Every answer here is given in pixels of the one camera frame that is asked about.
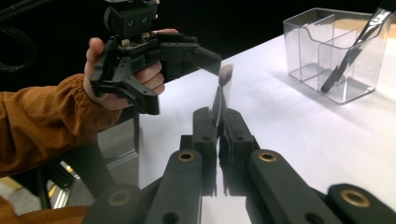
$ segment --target transparent box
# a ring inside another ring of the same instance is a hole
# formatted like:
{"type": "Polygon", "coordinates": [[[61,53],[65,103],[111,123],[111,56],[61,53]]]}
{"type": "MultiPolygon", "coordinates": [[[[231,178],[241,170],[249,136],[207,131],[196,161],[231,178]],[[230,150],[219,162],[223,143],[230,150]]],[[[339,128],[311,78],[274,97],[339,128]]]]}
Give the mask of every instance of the transparent box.
{"type": "Polygon", "coordinates": [[[312,8],[284,20],[289,75],[337,104],[375,91],[391,20],[355,43],[371,17],[312,8]]]}

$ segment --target human hand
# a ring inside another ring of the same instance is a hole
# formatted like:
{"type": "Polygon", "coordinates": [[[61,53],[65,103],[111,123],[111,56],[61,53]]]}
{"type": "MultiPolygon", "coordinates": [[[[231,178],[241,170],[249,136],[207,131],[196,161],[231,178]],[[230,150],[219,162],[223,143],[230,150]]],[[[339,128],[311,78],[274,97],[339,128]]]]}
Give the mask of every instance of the human hand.
{"type": "MultiPolygon", "coordinates": [[[[177,33],[177,30],[163,29],[154,32],[177,33]]],[[[86,55],[87,62],[85,63],[84,68],[84,90],[93,102],[99,104],[104,109],[123,109],[130,106],[127,99],[120,98],[114,93],[104,93],[100,97],[96,97],[91,86],[90,76],[94,70],[96,62],[99,60],[104,50],[105,44],[100,38],[93,37],[90,39],[89,48],[86,55]]],[[[155,64],[134,74],[134,78],[159,95],[165,90],[165,86],[163,85],[163,74],[161,73],[162,68],[161,62],[156,62],[155,64]]]]}

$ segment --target white table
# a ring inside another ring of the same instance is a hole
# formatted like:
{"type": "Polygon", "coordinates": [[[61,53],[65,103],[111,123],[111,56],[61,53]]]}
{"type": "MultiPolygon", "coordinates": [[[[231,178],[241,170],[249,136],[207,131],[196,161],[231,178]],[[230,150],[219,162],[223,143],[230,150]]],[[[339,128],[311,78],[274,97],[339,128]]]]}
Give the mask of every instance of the white table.
{"type": "MultiPolygon", "coordinates": [[[[225,59],[233,63],[229,107],[261,148],[280,153],[312,188],[368,190],[396,211],[396,40],[389,39],[375,92],[337,105],[288,76],[283,35],[225,59]]],[[[139,187],[163,175],[192,113],[213,104],[218,78],[204,70],[166,84],[161,114],[141,116],[139,187]]],[[[249,223],[245,198],[203,198],[202,223],[249,223]]]]}

